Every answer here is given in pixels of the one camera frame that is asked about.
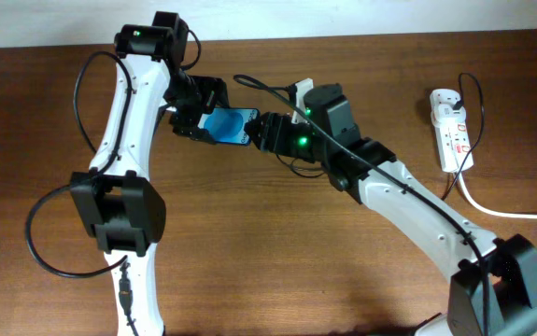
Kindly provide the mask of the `blue screen Galaxy smartphone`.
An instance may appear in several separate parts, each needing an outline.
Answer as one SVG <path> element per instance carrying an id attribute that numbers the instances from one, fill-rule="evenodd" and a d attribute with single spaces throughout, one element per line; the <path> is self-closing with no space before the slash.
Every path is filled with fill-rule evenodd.
<path id="1" fill-rule="evenodd" d="M 215 107 L 211 114 L 202 115 L 198 127 L 208 131 L 217 143 L 246 147 L 251 140 L 245 126 L 259 115 L 255 108 Z"/>

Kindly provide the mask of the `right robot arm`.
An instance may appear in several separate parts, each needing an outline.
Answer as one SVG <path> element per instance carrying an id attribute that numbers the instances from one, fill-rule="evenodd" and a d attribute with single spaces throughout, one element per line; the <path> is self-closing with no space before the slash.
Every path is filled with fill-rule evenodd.
<path id="1" fill-rule="evenodd" d="M 472 223 L 422 186 L 395 154 L 363 137 L 338 84 L 316 87 L 301 122 L 265 113 L 245 131 L 255 146 L 318 162 L 331 185 L 394 224 L 449 283 L 447 310 L 408 335 L 533 335 L 537 332 L 537 249 Z"/>

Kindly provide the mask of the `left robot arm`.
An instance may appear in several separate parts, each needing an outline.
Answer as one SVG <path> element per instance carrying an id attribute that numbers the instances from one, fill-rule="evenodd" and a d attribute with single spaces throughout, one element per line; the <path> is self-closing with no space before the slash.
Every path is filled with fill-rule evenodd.
<path id="1" fill-rule="evenodd" d="M 155 254 L 166 208 L 149 181 L 152 140 L 164 111 L 177 111 L 169 120 L 175 134 L 214 144 L 199 121 L 229 104 L 222 79 L 187 75 L 190 34 L 176 13 L 161 11 L 151 25 L 126 24 L 116 34 L 117 83 L 106 130 L 88 172 L 71 176 L 85 231 L 111 268 L 120 335 L 165 333 Z"/>

